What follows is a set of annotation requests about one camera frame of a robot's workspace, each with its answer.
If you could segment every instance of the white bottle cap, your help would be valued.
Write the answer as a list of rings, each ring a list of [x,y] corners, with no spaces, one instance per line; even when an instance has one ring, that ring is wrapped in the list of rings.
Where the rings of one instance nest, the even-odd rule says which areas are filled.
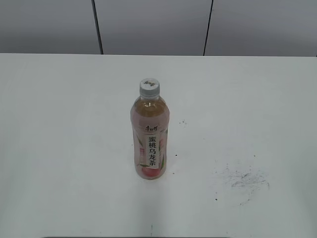
[[[145,99],[154,99],[159,96],[159,82],[154,78],[143,79],[140,83],[140,95]]]

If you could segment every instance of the black vertical line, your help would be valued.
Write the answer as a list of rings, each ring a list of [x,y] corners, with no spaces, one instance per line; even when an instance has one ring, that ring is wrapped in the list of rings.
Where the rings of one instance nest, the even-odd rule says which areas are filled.
[[[211,5],[210,5],[209,20],[208,20],[208,26],[207,26],[207,33],[206,33],[206,39],[205,39],[205,46],[204,46],[204,54],[203,54],[203,56],[205,56],[205,52],[206,52],[206,45],[207,45],[208,34],[209,34],[209,26],[210,26],[212,6],[213,6],[213,0],[211,0]]]
[[[97,32],[97,37],[98,37],[100,54],[103,55],[104,54],[103,43],[101,41],[101,36],[100,36],[95,0],[91,0],[91,4],[93,5],[93,12],[94,12],[94,19],[95,19],[95,26],[96,26],[96,32]]]

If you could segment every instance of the pink label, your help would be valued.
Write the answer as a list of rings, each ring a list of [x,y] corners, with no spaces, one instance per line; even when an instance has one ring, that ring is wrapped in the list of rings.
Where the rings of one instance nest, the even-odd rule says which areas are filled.
[[[152,118],[131,112],[131,119],[136,165],[161,170],[166,163],[169,111]]]

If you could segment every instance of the white tabletop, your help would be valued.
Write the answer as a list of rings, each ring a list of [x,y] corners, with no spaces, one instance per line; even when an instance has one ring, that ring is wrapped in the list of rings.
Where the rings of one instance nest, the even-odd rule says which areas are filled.
[[[139,81],[167,170],[134,171]],[[317,59],[0,54],[0,238],[317,237]]]

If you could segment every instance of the peach oolong tea bottle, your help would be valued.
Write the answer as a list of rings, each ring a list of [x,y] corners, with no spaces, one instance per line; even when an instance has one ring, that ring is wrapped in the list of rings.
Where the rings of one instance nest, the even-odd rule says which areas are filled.
[[[166,169],[169,110],[159,96],[159,82],[153,78],[140,83],[140,97],[131,109],[135,168],[144,179],[157,179]]]

